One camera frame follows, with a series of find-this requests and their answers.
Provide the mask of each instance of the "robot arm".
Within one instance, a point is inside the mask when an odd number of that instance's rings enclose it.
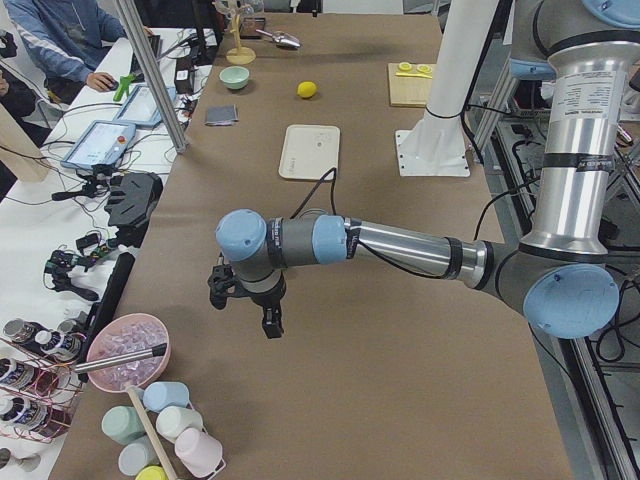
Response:
[[[427,278],[459,279],[557,337],[603,327],[616,311],[618,290],[602,268],[607,250],[597,234],[623,87],[640,58],[640,9],[633,0],[517,0],[515,28],[512,56],[529,74],[548,60],[557,77],[533,228],[518,246],[339,216],[266,222],[238,210],[216,230],[230,264],[210,278],[214,306],[249,296],[263,307],[267,336],[279,337],[282,269],[374,255]]]

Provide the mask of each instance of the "pink bowl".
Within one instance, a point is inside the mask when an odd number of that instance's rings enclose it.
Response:
[[[142,335],[143,332],[153,332],[151,334]],[[100,360],[105,357],[112,357],[121,353],[128,353],[126,351],[113,351],[114,345],[117,342],[114,341],[114,337],[120,338],[135,338],[136,333],[140,333],[141,337],[139,342],[135,345],[135,350],[142,350],[144,348],[153,347],[159,343],[167,344],[167,351],[161,357],[160,362],[157,358],[148,358],[141,360],[140,362],[153,362],[156,363],[155,368],[150,373],[144,375],[144,378],[139,378],[139,372],[136,373],[135,369],[130,370],[133,364],[120,365],[118,367],[109,367],[102,370],[95,370],[89,372],[89,380],[100,390],[108,393],[121,393],[124,392],[126,387],[134,385],[136,387],[145,388],[152,382],[154,382],[167,368],[169,363],[169,357],[171,356],[171,344],[169,343],[169,332],[164,324],[153,315],[146,313],[132,313],[123,317],[117,318],[109,325],[107,325],[95,338],[89,351],[87,352],[87,361]]]

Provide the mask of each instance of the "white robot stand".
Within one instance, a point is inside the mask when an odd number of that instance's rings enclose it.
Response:
[[[497,5],[498,0],[451,2],[424,117],[413,130],[396,131],[401,176],[469,176],[460,112]]]

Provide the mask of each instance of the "brown table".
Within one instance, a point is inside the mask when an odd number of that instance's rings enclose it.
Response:
[[[472,237],[490,198],[482,168],[467,179],[400,178],[394,153],[394,131],[422,112],[389,106],[387,63],[435,63],[437,25],[430,16],[269,16],[268,28],[298,36],[302,50],[247,42],[258,58],[237,93],[217,81],[226,66],[217,61],[119,314],[167,325],[174,350],[162,378],[190,387],[222,441],[220,478],[572,477],[527,325],[492,297],[353,260],[286,272],[279,340],[264,337],[249,300],[222,312],[209,304],[218,220],[242,207],[288,216],[311,187],[278,176],[290,124],[341,129],[340,213]],[[303,80],[319,85],[311,100],[296,97]],[[232,103],[238,125],[203,125],[206,107]],[[328,209],[328,192],[310,206]],[[495,216],[483,237],[500,240]],[[123,478],[121,447],[100,432],[117,404],[127,397],[87,388],[51,479]]]

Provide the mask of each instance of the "green cup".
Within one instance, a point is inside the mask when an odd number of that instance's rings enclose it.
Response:
[[[113,407],[102,417],[102,431],[120,445],[128,445],[145,434],[133,407]]]

